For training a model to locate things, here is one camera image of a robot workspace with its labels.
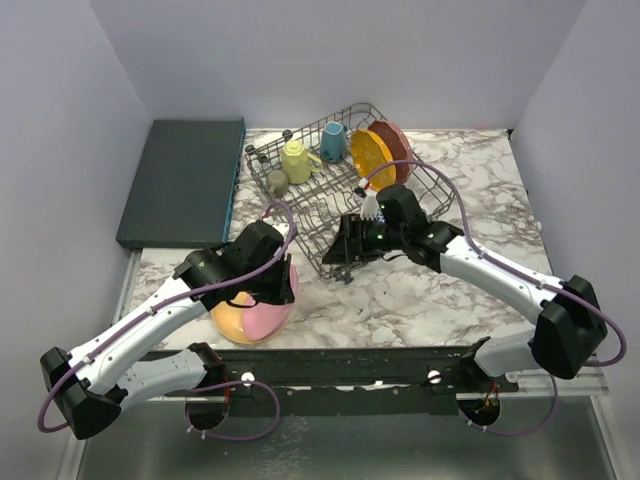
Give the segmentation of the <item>plain orange plate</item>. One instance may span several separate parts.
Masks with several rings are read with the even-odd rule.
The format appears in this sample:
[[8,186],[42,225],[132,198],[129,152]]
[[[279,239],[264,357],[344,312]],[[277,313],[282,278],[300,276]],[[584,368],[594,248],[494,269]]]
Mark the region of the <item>plain orange plate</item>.
[[213,321],[220,331],[220,333],[231,340],[234,343],[238,344],[257,344],[268,340],[270,336],[266,340],[256,343],[245,343],[242,340],[242,331],[240,327],[240,319],[244,309],[247,309],[247,306],[241,305],[241,293],[238,293],[236,297],[232,300],[232,305],[229,303],[223,302],[218,304],[212,311],[211,315]]

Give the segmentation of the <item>grey wire dish rack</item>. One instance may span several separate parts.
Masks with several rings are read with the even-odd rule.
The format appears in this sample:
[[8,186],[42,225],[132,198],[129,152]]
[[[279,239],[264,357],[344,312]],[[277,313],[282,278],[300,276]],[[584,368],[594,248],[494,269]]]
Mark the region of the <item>grey wire dish rack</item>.
[[[336,121],[346,128],[347,134],[367,128],[385,116],[370,103],[355,103],[302,127],[286,130],[259,130],[249,133],[245,144],[245,162],[251,178],[263,193],[268,192],[268,174],[281,168],[280,151],[289,140],[302,142],[309,153],[320,154],[321,132],[326,124]],[[323,279],[353,280],[352,269],[345,266],[323,265],[321,259],[333,243],[340,218],[359,210],[353,189],[359,175],[350,156],[337,164],[325,164],[301,185],[292,185],[284,195],[296,217],[298,236],[296,244],[316,273]],[[454,196],[437,175],[417,166],[407,187],[431,220],[436,220],[451,207]]]

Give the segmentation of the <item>small grey cup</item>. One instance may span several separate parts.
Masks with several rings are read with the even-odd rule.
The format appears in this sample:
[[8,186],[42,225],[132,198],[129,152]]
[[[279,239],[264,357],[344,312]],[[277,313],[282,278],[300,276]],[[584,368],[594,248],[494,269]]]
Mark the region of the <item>small grey cup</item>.
[[271,171],[266,178],[267,192],[273,198],[282,198],[289,190],[289,180],[283,170]]

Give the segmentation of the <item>yellow-green faceted mug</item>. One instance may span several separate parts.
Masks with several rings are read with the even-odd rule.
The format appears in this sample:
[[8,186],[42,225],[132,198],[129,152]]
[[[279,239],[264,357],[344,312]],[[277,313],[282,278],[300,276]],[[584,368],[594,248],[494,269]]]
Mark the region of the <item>yellow-green faceted mug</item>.
[[299,185],[307,182],[313,173],[323,170],[322,160],[309,152],[298,140],[287,141],[280,152],[282,170],[289,183]]

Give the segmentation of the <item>blue floral mug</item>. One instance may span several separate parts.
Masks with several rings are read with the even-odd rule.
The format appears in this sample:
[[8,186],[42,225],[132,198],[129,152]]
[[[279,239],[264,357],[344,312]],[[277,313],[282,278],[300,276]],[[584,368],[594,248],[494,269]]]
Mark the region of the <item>blue floral mug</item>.
[[320,141],[320,153],[324,161],[337,163],[344,159],[346,133],[346,126],[336,121],[331,121],[324,126]]

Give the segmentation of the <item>pink polka dot plate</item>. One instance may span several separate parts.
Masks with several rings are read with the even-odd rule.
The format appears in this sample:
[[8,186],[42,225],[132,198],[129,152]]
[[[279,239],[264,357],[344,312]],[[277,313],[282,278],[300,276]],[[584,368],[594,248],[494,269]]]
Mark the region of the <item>pink polka dot plate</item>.
[[[402,130],[388,120],[374,120],[368,130],[377,134],[386,144],[394,161],[412,160],[410,143]],[[411,176],[413,166],[401,164],[396,167],[396,184],[405,184]]]

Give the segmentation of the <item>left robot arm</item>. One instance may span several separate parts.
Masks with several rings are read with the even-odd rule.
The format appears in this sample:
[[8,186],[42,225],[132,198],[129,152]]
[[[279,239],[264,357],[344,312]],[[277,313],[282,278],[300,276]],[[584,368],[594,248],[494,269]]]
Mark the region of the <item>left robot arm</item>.
[[37,417],[38,429],[55,405],[63,428],[84,440],[108,428],[127,408],[149,398],[194,389],[214,393],[222,364],[203,343],[163,360],[145,361],[161,340],[240,293],[256,303],[287,305],[295,294],[290,284],[287,248],[297,234],[256,220],[231,242],[189,253],[164,283],[137,309],[94,339],[66,351],[52,347],[40,358],[47,389]]

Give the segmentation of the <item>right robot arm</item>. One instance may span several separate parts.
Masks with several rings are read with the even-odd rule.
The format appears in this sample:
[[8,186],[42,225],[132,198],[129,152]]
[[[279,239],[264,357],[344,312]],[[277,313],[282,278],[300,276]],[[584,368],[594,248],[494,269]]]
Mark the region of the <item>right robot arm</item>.
[[383,222],[345,214],[325,265],[351,267],[400,251],[413,263],[466,281],[506,303],[533,324],[533,329],[476,341],[461,357],[462,384],[480,392],[508,372],[542,369],[565,380],[586,366],[606,338],[604,320],[595,314],[597,298],[584,278],[568,281],[531,272],[520,265],[477,253],[464,232],[444,221],[431,221],[415,194],[392,185],[367,198],[379,203]]

